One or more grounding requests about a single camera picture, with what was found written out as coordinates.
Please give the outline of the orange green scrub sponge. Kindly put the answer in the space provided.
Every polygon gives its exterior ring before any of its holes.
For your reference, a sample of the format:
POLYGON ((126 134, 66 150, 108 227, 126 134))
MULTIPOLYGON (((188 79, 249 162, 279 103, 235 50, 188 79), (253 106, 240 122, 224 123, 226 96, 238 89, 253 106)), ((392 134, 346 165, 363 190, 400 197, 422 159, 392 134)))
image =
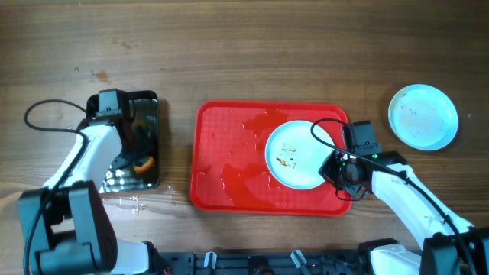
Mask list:
POLYGON ((155 164, 155 159, 152 156, 143 157, 140 160, 136 160, 133 165, 134 172, 136 174, 146 173, 155 164))

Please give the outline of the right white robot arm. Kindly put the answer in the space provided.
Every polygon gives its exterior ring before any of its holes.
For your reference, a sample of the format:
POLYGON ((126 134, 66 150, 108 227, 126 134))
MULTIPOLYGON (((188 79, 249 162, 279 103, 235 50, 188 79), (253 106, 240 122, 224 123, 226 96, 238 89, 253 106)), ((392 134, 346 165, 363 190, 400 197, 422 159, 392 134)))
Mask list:
POLYGON ((358 271, 365 274, 486 274, 488 229, 476 228, 444 205, 396 151, 383 152, 369 121, 342 123, 346 147, 332 149, 319 169, 342 201, 372 194, 388 205, 416 239, 420 252, 391 238, 358 247, 358 271))

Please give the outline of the light blue plate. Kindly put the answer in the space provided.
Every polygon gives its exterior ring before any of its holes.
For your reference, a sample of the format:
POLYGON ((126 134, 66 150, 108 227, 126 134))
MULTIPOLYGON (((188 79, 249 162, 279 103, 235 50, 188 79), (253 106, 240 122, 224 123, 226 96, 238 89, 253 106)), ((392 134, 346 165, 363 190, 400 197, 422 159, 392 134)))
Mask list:
POLYGON ((399 90, 390 101, 387 117, 393 133, 417 150, 447 147, 458 132, 458 113, 451 99, 425 84, 399 90))
POLYGON ((284 186, 314 189, 325 182, 319 168, 333 152, 331 135, 310 121, 288 121, 269 136, 264 158, 271 175, 284 186))

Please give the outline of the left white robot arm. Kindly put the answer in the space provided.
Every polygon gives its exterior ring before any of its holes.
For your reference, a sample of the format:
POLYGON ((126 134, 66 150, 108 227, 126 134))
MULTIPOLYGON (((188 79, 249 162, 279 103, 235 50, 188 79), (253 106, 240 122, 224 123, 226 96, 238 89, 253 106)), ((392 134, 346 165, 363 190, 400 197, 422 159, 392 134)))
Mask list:
POLYGON ((120 154, 143 156, 131 126, 137 104, 157 103, 152 91, 103 90, 89 98, 86 117, 73 129, 76 143, 59 170, 18 200, 26 274, 144 274, 158 253, 146 242, 123 241, 99 190, 120 154))

